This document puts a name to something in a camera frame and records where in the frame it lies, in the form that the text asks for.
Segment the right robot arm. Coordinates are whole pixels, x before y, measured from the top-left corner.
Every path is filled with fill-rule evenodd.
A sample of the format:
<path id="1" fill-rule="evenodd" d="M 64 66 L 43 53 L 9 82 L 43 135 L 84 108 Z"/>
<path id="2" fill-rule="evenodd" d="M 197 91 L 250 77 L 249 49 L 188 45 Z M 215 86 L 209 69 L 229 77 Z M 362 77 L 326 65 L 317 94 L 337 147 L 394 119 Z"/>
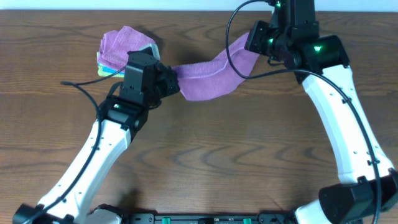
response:
<path id="1" fill-rule="evenodd" d="M 397 204 L 397 171 L 380 148 L 356 90 L 340 38 L 322 36 L 313 1 L 271 1 L 246 49 L 283 62 L 315 105 L 331 142 L 339 183 L 295 211 L 297 223 L 359 223 Z"/>

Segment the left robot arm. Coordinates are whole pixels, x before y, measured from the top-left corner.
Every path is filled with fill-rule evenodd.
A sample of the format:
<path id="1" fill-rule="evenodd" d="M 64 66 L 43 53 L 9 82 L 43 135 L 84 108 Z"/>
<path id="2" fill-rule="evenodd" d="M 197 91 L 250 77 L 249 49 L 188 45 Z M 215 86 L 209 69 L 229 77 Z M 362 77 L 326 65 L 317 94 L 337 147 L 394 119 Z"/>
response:
<path id="1" fill-rule="evenodd" d="M 156 45 L 128 52 L 124 80 L 95 104 L 96 120 L 82 149 L 35 207 L 22 204 L 13 223 L 84 223 L 91 202 L 117 158 L 161 99 L 180 91 L 177 74 L 160 62 Z"/>

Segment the purple microfiber cloth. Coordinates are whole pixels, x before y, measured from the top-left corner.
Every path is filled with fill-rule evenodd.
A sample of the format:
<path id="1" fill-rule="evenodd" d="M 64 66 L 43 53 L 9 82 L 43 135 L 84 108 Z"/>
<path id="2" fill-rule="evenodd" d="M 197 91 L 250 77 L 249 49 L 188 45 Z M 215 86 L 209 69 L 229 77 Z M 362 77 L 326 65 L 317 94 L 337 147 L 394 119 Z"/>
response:
<path id="1" fill-rule="evenodd" d="M 250 75 L 258 54 L 244 49 L 248 34 L 242 35 L 229 45 L 234 66 L 244 76 Z M 226 51 L 222 51 L 208 62 L 179 65 L 177 73 L 181 94 L 188 101 L 207 101 L 227 95 L 244 81 L 229 64 Z"/>

